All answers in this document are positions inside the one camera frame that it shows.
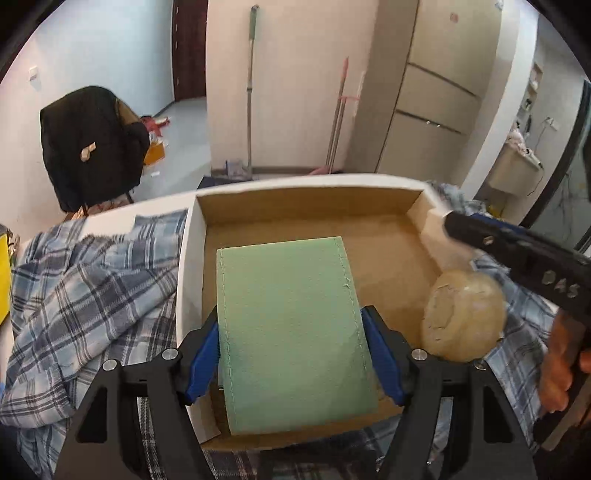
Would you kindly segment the right hand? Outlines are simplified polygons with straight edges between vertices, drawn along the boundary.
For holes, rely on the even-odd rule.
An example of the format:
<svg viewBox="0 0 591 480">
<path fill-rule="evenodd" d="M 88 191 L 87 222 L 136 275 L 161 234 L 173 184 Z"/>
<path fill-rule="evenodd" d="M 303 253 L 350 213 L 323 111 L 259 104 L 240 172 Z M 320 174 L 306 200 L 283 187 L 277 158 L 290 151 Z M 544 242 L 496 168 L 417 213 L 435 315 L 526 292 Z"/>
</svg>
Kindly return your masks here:
<svg viewBox="0 0 591 480">
<path fill-rule="evenodd" d="M 562 310 L 557 312 L 544 357 L 538 388 L 542 408 L 547 413 L 566 409 L 569 403 L 568 390 L 573 382 L 572 363 L 567 360 L 567 349 L 574 342 L 567 329 L 570 317 Z"/>
</svg>

